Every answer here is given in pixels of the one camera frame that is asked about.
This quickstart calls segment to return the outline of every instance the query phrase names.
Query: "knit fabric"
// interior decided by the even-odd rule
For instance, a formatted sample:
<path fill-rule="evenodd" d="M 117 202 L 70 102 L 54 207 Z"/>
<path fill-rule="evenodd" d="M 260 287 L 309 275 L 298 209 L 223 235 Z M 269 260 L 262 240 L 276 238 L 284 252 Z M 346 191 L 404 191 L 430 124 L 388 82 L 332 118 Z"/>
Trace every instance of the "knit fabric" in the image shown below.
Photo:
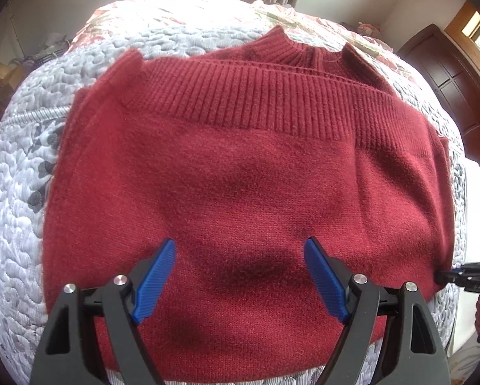
<path fill-rule="evenodd" d="M 430 300 L 454 244 L 447 143 L 350 45 L 330 53 L 275 28 L 190 59 L 129 51 L 67 119 L 44 224 L 48 309 L 64 284 L 103 285 L 169 236 L 176 265 L 139 328 L 165 380 L 324 364 L 342 326 L 304 241 Z M 102 319 L 97 331 L 113 368 Z"/>

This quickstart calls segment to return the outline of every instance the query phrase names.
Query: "white quilt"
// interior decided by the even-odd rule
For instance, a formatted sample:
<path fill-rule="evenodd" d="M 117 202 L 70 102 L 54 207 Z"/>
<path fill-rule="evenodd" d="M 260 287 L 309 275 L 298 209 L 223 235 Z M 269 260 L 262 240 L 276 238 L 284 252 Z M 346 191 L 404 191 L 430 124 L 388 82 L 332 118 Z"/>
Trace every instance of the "white quilt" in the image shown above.
<path fill-rule="evenodd" d="M 192 27 L 145 30 L 81 47 L 34 71 L 22 84 L 0 123 L 0 355 L 19 385 L 29 381 L 35 349 L 47 321 L 42 292 L 42 226 L 44 205 L 58 158 L 66 115 L 74 94 L 91 86 L 127 48 L 136 47 L 145 58 L 192 56 L 217 48 L 240 45 L 267 29 L 247 26 L 200 30 Z M 344 41 L 288 35 L 315 46 L 338 51 Z M 362 54 L 385 76 L 397 93 L 425 114 L 437 131 L 450 140 L 451 183 L 455 200 L 453 264 L 464 261 L 466 249 L 466 181 L 461 162 L 464 149 L 459 131 L 430 89 L 422 90 L 374 58 Z M 448 285 L 429 303 L 446 345 L 453 327 L 459 291 Z M 370 382 L 380 341 L 370 347 L 359 384 Z M 314 383 L 316 368 L 284 378 L 257 381 L 277 385 Z M 120 376 L 110 373 L 113 383 Z"/>

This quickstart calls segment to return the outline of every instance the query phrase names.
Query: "silver bolt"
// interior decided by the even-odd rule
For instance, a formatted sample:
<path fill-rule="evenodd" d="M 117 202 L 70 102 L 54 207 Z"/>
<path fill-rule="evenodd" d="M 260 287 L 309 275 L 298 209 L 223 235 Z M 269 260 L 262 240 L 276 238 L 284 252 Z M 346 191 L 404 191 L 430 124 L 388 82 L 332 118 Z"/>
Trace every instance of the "silver bolt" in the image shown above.
<path fill-rule="evenodd" d="M 354 275 L 354 282 L 356 284 L 366 284 L 368 282 L 368 278 L 363 274 L 356 274 Z"/>
<path fill-rule="evenodd" d="M 67 284 L 65 287 L 63 287 L 63 291 L 66 294 L 72 294 L 76 290 L 76 285 L 74 284 Z"/>
<path fill-rule="evenodd" d="M 418 291 L 418 285 L 416 285 L 414 282 L 406 282 L 406 289 L 413 293 Z"/>
<path fill-rule="evenodd" d="M 124 285 L 128 281 L 128 277 L 126 275 L 117 275 L 113 279 L 113 283 L 115 285 Z"/>

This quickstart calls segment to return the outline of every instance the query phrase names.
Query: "red object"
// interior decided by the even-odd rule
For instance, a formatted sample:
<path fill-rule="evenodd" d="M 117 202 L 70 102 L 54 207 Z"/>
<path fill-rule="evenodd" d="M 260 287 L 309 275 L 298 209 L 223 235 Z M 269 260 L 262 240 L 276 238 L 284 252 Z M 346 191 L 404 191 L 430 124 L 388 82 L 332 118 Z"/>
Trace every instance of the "red object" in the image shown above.
<path fill-rule="evenodd" d="M 450 268 L 447 141 L 350 45 L 247 45 L 143 61 L 78 92 L 49 191 L 46 303 L 105 284 L 169 236 L 177 262 L 140 327 L 162 377 L 248 381 L 326 363 L 341 331 L 303 260 L 315 235 L 376 283 L 427 300 Z M 383 333 L 377 324 L 373 339 Z M 114 366 L 105 326 L 98 334 Z"/>

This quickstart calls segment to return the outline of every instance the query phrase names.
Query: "brown wooden furniture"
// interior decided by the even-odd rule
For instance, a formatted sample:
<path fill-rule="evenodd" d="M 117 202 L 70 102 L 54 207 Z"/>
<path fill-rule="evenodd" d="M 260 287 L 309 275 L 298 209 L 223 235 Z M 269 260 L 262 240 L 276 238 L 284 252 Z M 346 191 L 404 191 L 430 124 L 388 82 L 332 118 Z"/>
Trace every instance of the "brown wooden furniture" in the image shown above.
<path fill-rule="evenodd" d="M 480 165 L 480 74 L 443 32 L 431 24 L 397 55 L 425 78 L 461 132 L 466 157 Z"/>

